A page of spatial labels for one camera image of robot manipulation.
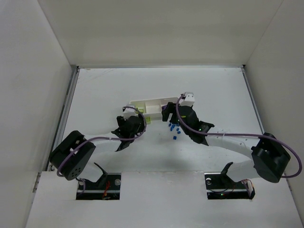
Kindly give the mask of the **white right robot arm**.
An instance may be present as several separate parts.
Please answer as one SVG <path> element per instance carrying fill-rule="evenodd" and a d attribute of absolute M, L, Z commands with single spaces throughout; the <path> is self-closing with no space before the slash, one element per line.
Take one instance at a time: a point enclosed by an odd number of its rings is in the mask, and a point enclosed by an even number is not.
<path fill-rule="evenodd" d="M 212 123 L 198 119 L 191 106 L 178 106 L 169 102 L 161 109 L 162 120 L 178 124 L 197 144 L 220 147 L 248 157 L 244 162 L 229 162 L 222 173 L 235 182 L 261 177 L 278 183 L 291 156 L 271 134 L 259 136 L 230 136 Z"/>

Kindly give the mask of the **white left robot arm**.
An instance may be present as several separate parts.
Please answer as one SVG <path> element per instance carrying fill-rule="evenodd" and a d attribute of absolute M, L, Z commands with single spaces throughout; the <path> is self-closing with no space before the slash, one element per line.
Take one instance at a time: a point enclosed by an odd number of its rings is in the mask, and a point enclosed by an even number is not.
<path fill-rule="evenodd" d="M 83 179 L 98 183 L 105 171 L 101 169 L 97 158 L 92 158 L 94 150 L 102 152 L 119 152 L 126 149 L 146 128 L 141 115 L 128 119 L 117 117 L 118 128 L 99 136 L 85 136 L 79 131 L 72 131 L 50 153 L 49 162 L 57 169 L 57 175 L 71 181 Z"/>

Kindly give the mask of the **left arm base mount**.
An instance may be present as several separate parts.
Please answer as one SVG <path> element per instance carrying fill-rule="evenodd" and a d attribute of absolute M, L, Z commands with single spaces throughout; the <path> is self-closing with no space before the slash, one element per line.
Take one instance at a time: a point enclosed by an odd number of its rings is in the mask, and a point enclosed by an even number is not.
<path fill-rule="evenodd" d="M 100 176 L 96 182 L 80 178 L 76 193 L 76 200 L 119 200 L 121 188 L 121 173 L 108 173 L 94 162 L 92 171 L 96 168 Z"/>

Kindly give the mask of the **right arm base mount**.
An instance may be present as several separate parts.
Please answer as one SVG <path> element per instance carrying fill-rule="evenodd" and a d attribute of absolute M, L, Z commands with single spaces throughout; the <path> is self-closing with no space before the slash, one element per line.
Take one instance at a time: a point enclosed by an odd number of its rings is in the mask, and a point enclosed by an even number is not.
<path fill-rule="evenodd" d="M 229 162 L 221 172 L 204 173 L 206 193 L 209 200 L 252 200 L 255 188 L 251 180 L 234 182 L 227 172 L 233 162 Z"/>

